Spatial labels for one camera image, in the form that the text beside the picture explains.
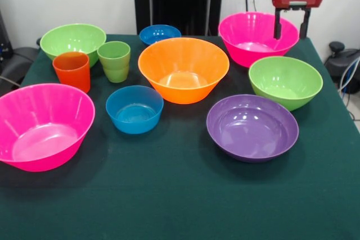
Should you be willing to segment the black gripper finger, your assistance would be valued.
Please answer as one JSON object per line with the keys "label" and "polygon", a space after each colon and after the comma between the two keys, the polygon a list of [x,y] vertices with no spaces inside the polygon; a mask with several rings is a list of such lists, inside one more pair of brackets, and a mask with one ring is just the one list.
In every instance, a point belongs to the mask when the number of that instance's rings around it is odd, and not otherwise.
{"label": "black gripper finger", "polygon": [[307,37],[309,18],[311,15],[310,8],[304,8],[303,10],[304,10],[304,18],[303,18],[303,22],[301,23],[301,26],[300,26],[299,38]]}
{"label": "black gripper finger", "polygon": [[274,38],[279,40],[281,37],[281,8],[275,8],[275,19],[274,19]]}

